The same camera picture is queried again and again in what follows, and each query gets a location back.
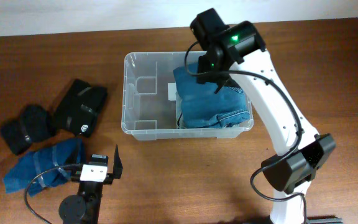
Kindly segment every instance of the folded jeans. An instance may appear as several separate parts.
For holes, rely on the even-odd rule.
[[[188,66],[197,71],[197,63]],[[217,84],[196,82],[184,67],[173,71],[181,100],[179,128],[229,128],[250,117],[246,96],[241,88],[224,86],[215,94]]]

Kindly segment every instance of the wooden surface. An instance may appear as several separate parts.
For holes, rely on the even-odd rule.
[[[309,216],[336,215],[358,223],[358,19],[256,24],[294,101],[337,148],[308,195]],[[188,28],[0,37],[0,124],[28,103],[53,110],[74,78],[108,88],[87,154],[113,156],[124,172],[105,186],[100,223],[217,223],[267,216],[272,203],[249,185],[251,173],[274,154],[255,114],[254,127],[235,139],[136,141],[121,130],[122,76],[129,52],[184,51]],[[71,135],[61,131],[38,150]],[[0,223],[40,223],[22,192],[5,194],[3,176],[17,162],[0,137]],[[264,177],[256,184],[272,193]],[[78,184],[48,189],[30,204],[52,223]]]

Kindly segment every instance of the white wall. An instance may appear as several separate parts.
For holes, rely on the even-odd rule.
[[[358,0],[0,0],[0,36],[187,27],[211,7],[228,24],[358,17]]]

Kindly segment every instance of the clear plastic bin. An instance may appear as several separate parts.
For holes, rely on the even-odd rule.
[[[195,63],[205,52],[190,52]],[[173,70],[183,66],[185,52],[129,53],[124,62],[124,94],[121,128],[137,140],[175,138],[235,138],[254,125],[250,119],[233,128],[177,129],[176,101],[168,100],[168,83],[174,83]]]

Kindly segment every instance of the cable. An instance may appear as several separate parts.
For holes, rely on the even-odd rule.
[[[49,170],[45,170],[43,171],[42,173],[36,175],[31,181],[30,183],[27,185],[27,187],[25,188],[24,190],[24,203],[26,205],[26,207],[30,210],[31,213],[33,213],[37,218],[41,219],[42,221],[44,221],[45,223],[48,223],[48,224],[52,224],[50,221],[46,220],[44,217],[42,217],[41,215],[39,215],[37,212],[34,211],[34,209],[32,209],[32,207],[30,206],[29,204],[29,201],[27,200],[27,193],[31,187],[31,184],[37,180],[40,176],[50,172],[50,171],[53,171],[53,170],[57,170],[57,169],[63,169],[63,168],[69,168],[69,167],[79,167],[79,166],[82,166],[83,164],[67,164],[67,165],[62,165],[62,166],[56,166],[54,168],[51,168]]]
[[[294,109],[291,101],[288,99],[288,97],[286,96],[286,94],[282,91],[282,89],[280,87],[277,86],[277,84],[275,84],[273,81],[269,80],[268,78],[262,76],[262,75],[259,75],[259,74],[256,74],[256,73],[252,73],[252,72],[246,72],[246,71],[231,71],[231,70],[226,70],[226,71],[208,71],[208,72],[202,72],[202,73],[192,73],[189,71],[188,69],[188,66],[187,66],[187,56],[189,54],[189,52],[191,51],[191,49],[196,45],[198,44],[198,41],[196,41],[194,44],[192,44],[189,49],[186,51],[186,54],[185,54],[185,69],[187,71],[187,73],[189,73],[190,75],[194,76],[194,77],[205,77],[205,76],[208,76],[208,75],[230,75],[230,74],[239,74],[239,75],[249,75],[249,76],[252,76],[252,77],[256,77],[256,78],[260,78],[262,79],[263,81],[265,81],[266,85],[271,85],[273,88],[276,89],[276,91],[280,94],[280,96],[283,98],[283,100],[285,101],[285,103],[288,105],[288,108],[290,109],[291,111],[291,114],[292,116],[294,117],[294,120],[296,122],[296,127],[298,128],[298,131],[297,131],[297,139],[295,140],[293,146],[290,148],[290,150],[285,153],[283,156],[281,156],[277,161],[271,163],[270,165],[268,166],[265,166],[265,167],[261,167],[259,169],[257,169],[252,175],[251,175],[251,178],[250,178],[250,184],[251,184],[251,187],[253,188],[253,190],[259,195],[261,196],[262,198],[266,199],[266,200],[270,200],[270,201],[273,201],[273,202],[285,202],[287,200],[291,200],[297,196],[300,196],[302,201],[303,201],[303,215],[304,215],[304,220],[303,220],[303,224],[307,224],[307,214],[306,214],[306,197],[304,195],[304,193],[301,193],[301,192],[298,192],[298,193],[295,193],[289,197],[285,197],[285,198],[273,198],[273,197],[269,197],[269,196],[266,196],[264,195],[262,192],[260,192],[255,184],[254,184],[254,179],[255,177],[269,169],[269,168],[272,168],[273,166],[277,165],[278,163],[280,163],[281,161],[285,160],[286,158],[288,158],[293,152],[295,152],[299,146],[299,143],[301,142],[301,139],[302,139],[302,125],[301,125],[301,121],[299,119],[299,116],[298,114],[296,113],[296,110]]]

